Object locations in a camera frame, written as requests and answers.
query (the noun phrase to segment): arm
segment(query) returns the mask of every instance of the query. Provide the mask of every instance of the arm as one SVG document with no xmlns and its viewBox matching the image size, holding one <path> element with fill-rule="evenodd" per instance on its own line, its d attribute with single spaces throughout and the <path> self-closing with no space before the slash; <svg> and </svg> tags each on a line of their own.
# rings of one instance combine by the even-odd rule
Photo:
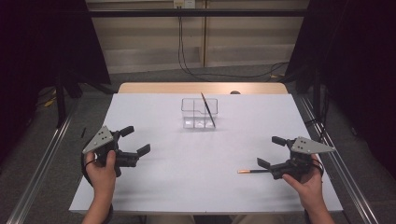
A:
<svg viewBox="0 0 396 224">
<path fill-rule="evenodd" d="M 94 160 L 94 155 L 89 152 L 86 161 L 92 160 Z M 87 173 L 92 182 L 94 196 L 82 223 L 102 223 L 106 219 L 116 185 L 115 162 L 116 153 L 110 150 L 107 154 L 105 167 L 101 167 L 100 163 L 96 161 L 87 165 Z"/>
<path fill-rule="evenodd" d="M 312 159 L 318 160 L 315 155 L 312 155 Z M 282 178 L 298 192 L 301 205 L 308 212 L 313 224 L 334 223 L 323 200 L 322 181 L 318 169 L 311 168 L 309 174 L 303 176 L 301 183 L 290 175 L 283 175 Z"/>
</svg>

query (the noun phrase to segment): white table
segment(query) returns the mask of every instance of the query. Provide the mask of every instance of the white table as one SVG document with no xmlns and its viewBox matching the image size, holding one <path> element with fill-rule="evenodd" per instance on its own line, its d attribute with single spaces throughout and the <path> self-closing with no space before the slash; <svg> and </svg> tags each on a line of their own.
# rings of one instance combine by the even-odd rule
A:
<svg viewBox="0 0 396 224">
<path fill-rule="evenodd" d="M 131 214 L 249 214 L 303 211 L 298 194 L 271 174 L 238 175 L 259 169 L 256 158 L 277 164 L 290 156 L 273 144 L 274 135 L 308 137 L 288 94 L 220 95 L 218 128 L 203 132 L 182 127 L 183 98 L 199 94 L 116 94 L 104 124 L 111 131 L 133 125 L 135 132 L 119 141 L 123 151 L 150 143 L 151 152 L 136 168 L 121 168 L 113 206 Z M 70 210 L 85 213 L 93 197 L 82 180 Z M 323 194 L 330 211 L 341 211 L 329 177 Z"/>
</svg>

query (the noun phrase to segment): gray floor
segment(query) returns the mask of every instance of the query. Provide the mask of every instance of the gray floor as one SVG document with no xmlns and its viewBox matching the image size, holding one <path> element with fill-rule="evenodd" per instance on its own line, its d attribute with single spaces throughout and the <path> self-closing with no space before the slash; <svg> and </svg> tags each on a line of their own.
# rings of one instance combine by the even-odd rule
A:
<svg viewBox="0 0 396 224">
<path fill-rule="evenodd" d="M 271 66 L 233 66 L 206 69 L 191 69 L 197 73 L 216 73 L 238 75 L 244 77 L 199 76 L 209 81 L 267 81 L 268 76 L 247 77 L 264 74 Z M 275 74 L 282 73 L 284 67 Z M 116 90 L 122 82 L 146 81 L 202 81 L 181 70 L 144 72 L 135 74 L 112 75 L 113 84 L 109 88 Z M 74 109 L 70 124 L 64 133 L 64 139 L 59 144 L 45 172 L 42 183 L 38 186 L 36 195 L 33 195 L 27 214 L 21 216 L 24 223 L 79 223 L 82 215 L 73 214 L 68 207 L 73 200 L 74 193 L 81 178 L 79 169 L 79 155 L 82 146 L 101 126 L 106 111 L 111 102 L 111 95 L 105 95 L 89 86 L 81 85 L 84 95 L 80 99 L 69 99 L 66 96 L 68 110 Z M 295 102 L 301 110 L 304 120 L 309 117 L 301 103 L 302 95 L 295 94 L 294 84 L 287 85 L 288 91 L 293 94 Z M 47 100 L 48 96 L 39 99 Z M 35 169 L 46 153 L 51 138 L 55 133 L 57 123 L 56 105 L 40 106 L 35 112 L 35 119 L 13 148 L 6 161 L 2 164 L 0 175 L 0 223 L 6 223 L 25 192 L 29 181 L 35 174 Z M 372 208 L 378 223 L 394 223 L 396 220 L 396 181 L 371 155 L 363 139 L 350 131 L 351 124 L 338 109 L 335 102 L 330 102 L 326 129 L 333 140 L 346 167 L 354 177 Z M 308 127 L 312 138 L 318 138 L 313 126 Z M 332 176 L 332 183 L 345 209 L 342 213 L 332 214 L 337 223 L 364 223 L 356 204 L 347 192 L 340 175 L 334 168 L 331 160 L 324 156 L 327 172 Z M 304 223 L 302 214 L 283 215 L 287 223 Z M 136 217 L 115 215 L 112 223 L 138 223 Z"/>
</svg>

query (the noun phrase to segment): transparent box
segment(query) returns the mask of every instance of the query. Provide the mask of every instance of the transparent box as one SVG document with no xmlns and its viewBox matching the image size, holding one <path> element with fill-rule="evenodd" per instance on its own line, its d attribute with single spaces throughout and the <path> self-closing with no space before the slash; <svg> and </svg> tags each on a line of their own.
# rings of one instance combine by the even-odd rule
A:
<svg viewBox="0 0 396 224">
<path fill-rule="evenodd" d="M 206 103 L 216 123 L 218 99 L 206 98 Z M 181 101 L 181 112 L 183 128 L 216 128 L 216 124 L 213 124 L 202 98 L 184 98 Z"/>
</svg>

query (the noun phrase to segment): wall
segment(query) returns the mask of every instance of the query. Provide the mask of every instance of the wall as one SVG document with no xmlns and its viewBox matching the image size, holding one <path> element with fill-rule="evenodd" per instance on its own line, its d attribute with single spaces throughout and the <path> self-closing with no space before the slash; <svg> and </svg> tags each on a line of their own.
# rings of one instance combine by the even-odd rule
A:
<svg viewBox="0 0 396 224">
<path fill-rule="evenodd" d="M 89 9 L 173 8 L 173 1 L 168 0 L 87 0 L 87 4 Z M 196 0 L 197 8 L 304 9 L 307 4 L 307 0 Z M 110 74 L 179 68 L 178 18 L 92 20 Z M 184 56 L 188 67 L 287 62 L 302 21 L 303 18 L 182 18 Z"/>
</svg>

